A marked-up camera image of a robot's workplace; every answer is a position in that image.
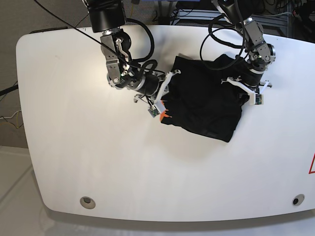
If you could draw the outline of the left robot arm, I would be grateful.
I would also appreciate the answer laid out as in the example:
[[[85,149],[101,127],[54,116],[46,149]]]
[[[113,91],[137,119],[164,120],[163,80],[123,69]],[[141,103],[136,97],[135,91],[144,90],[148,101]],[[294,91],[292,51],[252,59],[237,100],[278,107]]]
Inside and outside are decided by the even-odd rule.
[[[263,91],[272,85],[268,80],[261,81],[268,66],[275,61],[274,46],[268,44],[263,37],[263,27],[252,18],[254,6],[250,0],[213,0],[212,4],[220,15],[209,22],[208,35],[202,42],[199,56],[205,67],[211,71],[227,71],[231,73],[222,79],[244,90],[250,99],[251,105],[263,104]],[[242,44],[235,45],[218,39],[214,33],[229,29],[242,37]],[[202,49],[205,41],[211,37],[217,43],[239,49],[239,54],[227,65],[211,67],[203,60]]]

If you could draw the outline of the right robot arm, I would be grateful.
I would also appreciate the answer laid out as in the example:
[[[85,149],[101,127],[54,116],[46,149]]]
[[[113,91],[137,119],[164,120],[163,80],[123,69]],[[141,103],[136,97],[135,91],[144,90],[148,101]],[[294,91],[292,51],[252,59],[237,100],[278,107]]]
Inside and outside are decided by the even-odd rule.
[[[156,69],[152,59],[155,42],[151,31],[140,21],[126,17],[121,0],[85,0],[93,32],[100,32],[101,50],[106,58],[107,79],[110,86],[130,89],[137,94],[134,102],[144,100],[149,112],[156,116],[165,111],[162,97],[169,92],[171,78],[180,73],[176,69],[165,73]],[[134,59],[130,53],[131,38],[121,28],[127,22],[140,25],[150,40],[147,56]]]

